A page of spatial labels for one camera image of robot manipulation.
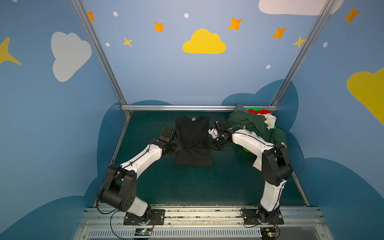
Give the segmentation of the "black t shirt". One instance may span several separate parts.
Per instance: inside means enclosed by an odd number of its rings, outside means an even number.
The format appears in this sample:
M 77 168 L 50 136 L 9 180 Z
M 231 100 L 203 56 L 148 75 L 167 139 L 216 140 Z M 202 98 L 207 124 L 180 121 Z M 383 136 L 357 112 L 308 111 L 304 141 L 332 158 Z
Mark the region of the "black t shirt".
M 176 166 L 210 167 L 213 165 L 209 147 L 209 118 L 179 116 L 176 130 L 182 149 L 176 153 Z

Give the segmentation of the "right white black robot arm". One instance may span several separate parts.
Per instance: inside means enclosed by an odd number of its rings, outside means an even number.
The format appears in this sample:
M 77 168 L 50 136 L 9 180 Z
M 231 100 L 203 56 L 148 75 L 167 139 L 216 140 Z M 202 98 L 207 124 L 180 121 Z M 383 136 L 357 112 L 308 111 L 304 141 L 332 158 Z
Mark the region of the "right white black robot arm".
M 284 144 L 268 143 L 245 129 L 224 133 L 209 130 L 208 133 L 214 149 L 220 149 L 226 143 L 234 143 L 257 156 L 253 167 L 262 173 L 265 187 L 256 216 L 249 219 L 254 220 L 256 224 L 274 223 L 273 217 L 279 214 L 283 189 L 293 172 L 287 147 Z

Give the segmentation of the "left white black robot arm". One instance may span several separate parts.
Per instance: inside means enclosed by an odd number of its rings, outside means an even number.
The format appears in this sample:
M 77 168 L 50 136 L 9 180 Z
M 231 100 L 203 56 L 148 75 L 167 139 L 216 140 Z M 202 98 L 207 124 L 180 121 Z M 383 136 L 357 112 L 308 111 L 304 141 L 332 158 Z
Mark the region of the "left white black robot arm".
M 120 212 L 125 212 L 140 225 L 151 218 L 151 206 L 137 197 L 137 180 L 154 162 L 163 156 L 172 156 L 182 149 L 178 140 L 154 140 L 132 159 L 108 167 L 98 192 L 97 201 L 104 202 Z

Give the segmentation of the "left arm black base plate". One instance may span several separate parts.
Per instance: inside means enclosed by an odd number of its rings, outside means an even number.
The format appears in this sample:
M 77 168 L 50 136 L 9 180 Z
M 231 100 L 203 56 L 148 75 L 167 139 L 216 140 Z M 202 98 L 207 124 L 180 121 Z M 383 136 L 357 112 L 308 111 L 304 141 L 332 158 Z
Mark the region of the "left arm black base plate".
M 143 216 L 137 216 L 132 213 L 126 212 L 124 218 L 124 226 L 149 226 L 155 224 L 162 226 L 165 220 L 164 209 L 150 209 L 147 210 Z

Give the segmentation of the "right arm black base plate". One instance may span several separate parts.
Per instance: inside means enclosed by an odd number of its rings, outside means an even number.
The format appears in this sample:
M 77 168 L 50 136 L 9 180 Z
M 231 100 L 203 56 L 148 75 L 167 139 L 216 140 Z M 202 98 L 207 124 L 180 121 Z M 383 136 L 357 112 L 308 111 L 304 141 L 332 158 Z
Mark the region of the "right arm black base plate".
M 283 225 L 284 220 L 280 209 L 267 212 L 264 209 L 240 209 L 245 226 L 257 225 Z

